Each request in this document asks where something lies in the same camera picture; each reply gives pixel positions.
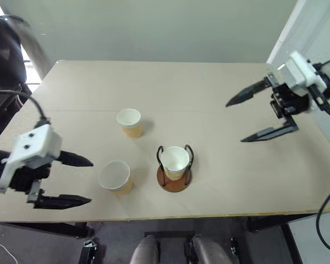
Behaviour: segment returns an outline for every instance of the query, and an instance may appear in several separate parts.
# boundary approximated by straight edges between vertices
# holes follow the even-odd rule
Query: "white cable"
[[[7,250],[6,247],[4,247],[3,245],[0,244],[0,246],[5,249],[5,251],[13,258],[13,260],[16,262],[16,264],[18,264],[18,261],[17,259],[10,253],[10,251]]]

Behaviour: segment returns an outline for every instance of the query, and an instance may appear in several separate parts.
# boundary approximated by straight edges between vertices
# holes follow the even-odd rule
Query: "brown round coaster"
[[[178,193],[179,191],[183,191],[186,189],[191,181],[192,181],[192,171],[189,171],[189,179],[187,185],[185,185],[186,182],[186,175],[183,174],[182,178],[179,180],[170,180],[165,175],[165,186],[163,186],[163,172],[158,168],[158,171],[156,173],[156,178],[158,179],[158,183],[165,191],[169,191],[171,193]]]

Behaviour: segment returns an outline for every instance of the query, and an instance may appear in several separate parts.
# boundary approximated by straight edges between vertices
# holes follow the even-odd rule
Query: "beige tabletop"
[[[47,195],[91,198],[67,210],[32,209],[26,196],[0,194],[0,221],[74,222],[113,219],[207,217],[315,212],[330,193],[330,143],[308,114],[295,120],[299,131],[271,141],[242,143],[278,120],[271,91],[225,108],[240,89],[260,80],[267,64],[60,61],[34,97],[63,138],[63,149],[83,155],[92,168],[53,162],[43,180]],[[136,108],[145,133],[127,138],[116,114]],[[0,137],[10,150],[13,137],[38,119],[27,103]],[[193,180],[179,193],[157,183],[160,145],[194,150]],[[116,196],[97,176],[106,162],[124,160],[134,187]]]

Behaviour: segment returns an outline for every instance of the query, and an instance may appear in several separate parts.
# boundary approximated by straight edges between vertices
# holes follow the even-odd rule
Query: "cup rim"
[[[122,115],[124,112],[126,112],[126,111],[132,111],[132,112],[136,113],[136,114],[138,115],[138,117],[137,117],[137,121],[134,122],[134,123],[132,123],[132,124],[125,124],[125,123],[123,123],[123,122],[120,120],[120,118],[121,118],[121,115]],[[116,120],[117,120],[117,122],[118,122],[121,126],[123,126],[123,127],[125,127],[125,128],[134,128],[134,127],[136,127],[136,126],[139,124],[139,122],[141,121],[141,113],[140,113],[137,109],[133,109],[133,108],[125,108],[125,109],[122,109],[120,112],[117,113],[117,115],[116,115]]]
[[[177,170],[169,169],[168,167],[166,167],[165,164],[163,163],[163,160],[162,160],[161,158],[162,158],[162,154],[163,154],[166,150],[169,150],[169,149],[181,149],[181,150],[183,150],[184,152],[186,152],[186,157],[187,157],[187,160],[188,160],[188,161],[187,161],[187,164],[186,164],[184,167],[182,167],[181,169],[177,169]],[[166,168],[166,169],[169,170],[170,172],[173,172],[173,173],[180,172],[180,171],[184,170],[184,169],[188,166],[188,164],[189,164],[189,162],[190,162],[189,154],[188,154],[187,150],[185,150],[183,147],[179,147],[179,146],[166,147],[166,148],[164,148],[163,153],[162,153],[161,156],[160,156],[160,161],[162,162],[164,168]]]
[[[100,178],[101,178],[101,175],[102,175],[103,170],[106,169],[111,163],[115,163],[115,162],[121,162],[121,163],[123,163],[124,165],[126,165],[126,167],[127,167],[127,171],[128,171],[128,172],[127,172],[128,175],[127,175],[127,177],[126,177],[126,180],[125,180],[122,184],[120,184],[120,185],[117,186],[117,187],[109,188],[109,187],[106,187],[105,185],[101,184],[101,182],[100,182]],[[110,191],[118,191],[118,190],[121,190],[121,189],[124,187],[124,185],[129,181],[129,178],[130,178],[130,166],[128,166],[128,164],[127,164],[126,162],[122,161],[122,160],[116,159],[116,160],[114,160],[114,161],[110,161],[110,162],[108,162],[108,163],[106,164],[106,166],[104,167],[104,169],[103,169],[102,172],[99,173],[99,175],[98,175],[99,185],[100,185],[101,187],[103,187],[104,189],[107,189],[107,190],[110,190]]]

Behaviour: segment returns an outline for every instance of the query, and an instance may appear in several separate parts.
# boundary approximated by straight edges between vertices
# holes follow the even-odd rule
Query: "paper cup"
[[[117,114],[116,120],[129,138],[139,138],[142,135],[141,113],[136,109],[123,109]]]
[[[130,167],[124,161],[109,162],[99,175],[99,184],[115,194],[127,194],[132,188]]]
[[[170,180],[179,180],[189,163],[189,154],[182,147],[168,147],[160,157],[165,174]]]

